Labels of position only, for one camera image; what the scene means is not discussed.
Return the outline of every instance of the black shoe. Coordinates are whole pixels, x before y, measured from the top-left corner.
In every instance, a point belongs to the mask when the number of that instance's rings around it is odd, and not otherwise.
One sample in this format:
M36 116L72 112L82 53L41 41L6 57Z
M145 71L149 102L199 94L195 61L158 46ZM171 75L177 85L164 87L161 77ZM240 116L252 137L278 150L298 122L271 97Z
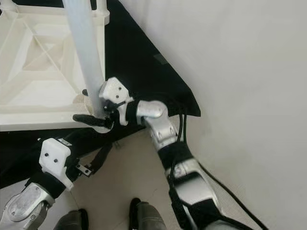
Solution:
M133 198L129 209L129 230L139 229L138 208L137 205L141 202L139 198Z
M87 211L83 208L79 209L79 212L81 214L81 227L82 230L88 230L88 215Z

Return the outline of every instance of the robotic arm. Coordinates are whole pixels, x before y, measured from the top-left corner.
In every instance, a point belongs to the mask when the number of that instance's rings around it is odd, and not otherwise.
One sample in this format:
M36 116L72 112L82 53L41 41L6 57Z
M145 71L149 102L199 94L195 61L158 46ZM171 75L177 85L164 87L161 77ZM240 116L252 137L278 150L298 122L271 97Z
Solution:
M104 133L112 129L112 113L117 110L121 125L131 122L149 128L165 169L172 208L181 228L204 229L221 219L241 229L250 229L224 216L205 171L193 158L187 144L179 140L177 128L169 120L165 104L134 100L116 78L104 83L99 97L104 102L103 108L108 117L99 119L90 115L74 115L73 119ZM7 203L0 230L36 230L55 199L65 189L71 190L78 176L91 175L91 168L79 164L71 147L72 144L64 139L50 138L43 142L39 158L42 172L31 177L26 188Z

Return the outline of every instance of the white plastic bracket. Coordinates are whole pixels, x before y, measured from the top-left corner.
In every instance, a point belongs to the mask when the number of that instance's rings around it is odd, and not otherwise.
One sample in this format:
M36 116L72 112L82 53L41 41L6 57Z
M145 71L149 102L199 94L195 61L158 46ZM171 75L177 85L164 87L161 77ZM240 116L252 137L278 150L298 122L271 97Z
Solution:
M110 100L113 103L119 104L126 102L117 108L119 112L119 122L122 126L126 126L126 110L127 104L133 101L133 98L129 96L127 88L115 77L112 77L104 82L99 93L101 100Z
M53 138L49 138L44 140L39 157L39 164L42 166L42 171L53 175L69 191L73 188L73 183L66 175L67 167L65 166L65 162L70 154L71 150L67 146Z

